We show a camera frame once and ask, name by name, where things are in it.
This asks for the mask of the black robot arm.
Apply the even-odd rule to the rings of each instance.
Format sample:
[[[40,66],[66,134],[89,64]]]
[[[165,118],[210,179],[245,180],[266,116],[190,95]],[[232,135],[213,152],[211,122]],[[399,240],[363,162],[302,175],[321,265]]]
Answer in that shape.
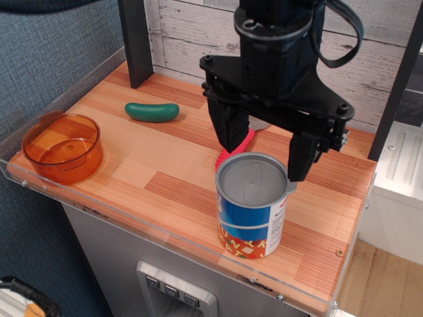
[[[341,1],[241,1],[234,13],[240,56],[206,55],[200,60],[219,143],[235,152],[248,135],[250,117],[290,131],[288,177],[293,182],[304,181],[323,153],[341,150],[346,123],[355,114],[317,74],[318,63],[341,67],[358,52],[354,47],[334,60],[322,55],[327,9],[362,40],[360,18]]]

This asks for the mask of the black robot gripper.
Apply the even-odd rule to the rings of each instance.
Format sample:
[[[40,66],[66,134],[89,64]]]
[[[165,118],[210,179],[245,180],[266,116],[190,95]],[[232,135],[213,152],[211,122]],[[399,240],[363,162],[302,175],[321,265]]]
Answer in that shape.
[[[240,29],[239,57],[205,55],[200,67],[208,111],[218,141],[232,153],[249,133],[249,116],[292,132],[288,178],[303,182],[321,153],[342,146],[344,128],[354,107],[328,88],[317,74],[322,61],[331,68],[348,63],[352,55],[325,59],[320,51],[323,26],[309,23],[256,35],[259,24]]]

